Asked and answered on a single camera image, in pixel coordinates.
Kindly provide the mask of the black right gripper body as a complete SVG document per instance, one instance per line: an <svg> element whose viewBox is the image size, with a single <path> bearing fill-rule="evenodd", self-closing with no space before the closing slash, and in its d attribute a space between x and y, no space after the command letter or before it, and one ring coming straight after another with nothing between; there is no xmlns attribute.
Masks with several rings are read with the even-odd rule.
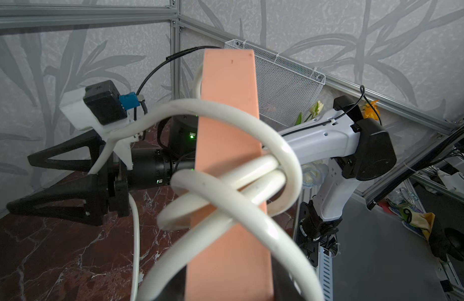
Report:
<svg viewBox="0 0 464 301"><path fill-rule="evenodd" d="M170 120L168 145L131 150L133 169L128 170L119 159L109 159L106 204L110 212L128 216L129 193L167 186L176 171L194 168L198 117L178 115Z"/></svg>

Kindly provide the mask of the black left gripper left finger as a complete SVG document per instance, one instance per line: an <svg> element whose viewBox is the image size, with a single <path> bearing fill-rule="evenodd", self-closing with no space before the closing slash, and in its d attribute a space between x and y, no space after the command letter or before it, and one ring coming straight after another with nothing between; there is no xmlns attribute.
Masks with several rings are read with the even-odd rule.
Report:
<svg viewBox="0 0 464 301"><path fill-rule="evenodd" d="M186 268L183 268L167 283L156 301L184 301L185 291Z"/></svg>

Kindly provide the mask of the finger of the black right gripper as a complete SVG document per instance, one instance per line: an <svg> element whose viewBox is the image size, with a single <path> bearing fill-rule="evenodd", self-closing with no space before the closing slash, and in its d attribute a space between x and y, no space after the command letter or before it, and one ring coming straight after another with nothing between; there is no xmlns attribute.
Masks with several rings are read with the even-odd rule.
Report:
<svg viewBox="0 0 464 301"><path fill-rule="evenodd" d="M65 219L72 222L101 226L108 213L108 184L99 175L88 175L56 184L6 205L9 213Z"/></svg>
<svg viewBox="0 0 464 301"><path fill-rule="evenodd" d="M61 144L55 145L37 153L33 153L29 155L27 159L29 164L33 167L87 172L98 159L100 155L100 149L103 145L104 141L96 133L96 131L89 130L88 132L85 132L84 134L67 140ZM90 159L53 159L55 156L69 153L83 147L88 149Z"/></svg>

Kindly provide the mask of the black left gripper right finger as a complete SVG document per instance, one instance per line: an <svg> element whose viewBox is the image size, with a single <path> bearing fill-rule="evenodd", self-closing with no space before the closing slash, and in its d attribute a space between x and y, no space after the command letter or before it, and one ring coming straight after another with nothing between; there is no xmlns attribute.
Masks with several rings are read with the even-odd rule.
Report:
<svg viewBox="0 0 464 301"><path fill-rule="evenodd" d="M304 299L297 291L286 269L276 259L272 259L272 275L274 300L300 301Z"/></svg>

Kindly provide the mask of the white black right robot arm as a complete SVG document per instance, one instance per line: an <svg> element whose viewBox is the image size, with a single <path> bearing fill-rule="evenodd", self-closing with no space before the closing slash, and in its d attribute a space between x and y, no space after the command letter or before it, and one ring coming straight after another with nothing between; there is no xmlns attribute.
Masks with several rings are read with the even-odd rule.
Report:
<svg viewBox="0 0 464 301"><path fill-rule="evenodd" d="M120 142L128 142L141 130L177 115L197 115L228 124L259 140L268 153L219 177L235 195L242 194L261 204L278 194L268 205L276 216L294 203L301 189L299 165L329 159L329 173L310 212L309 236L331 235L356 187L389 172L396 155L387 131L373 119L365 119L349 97L334 101L334 108L319 122L298 125L281 134L266 123L234 107L198 99L181 99L161 105L140 120L111 131L103 141L97 132L86 133L55 147L30 155L33 166L86 171L84 178L38 191L7 205L10 213L65 219L100 226L105 215L130 214L129 193L158 187L161 180L177 184L193 179L183 168L172 171L156 149L127 149L131 169L116 168L111 155Z"/></svg>

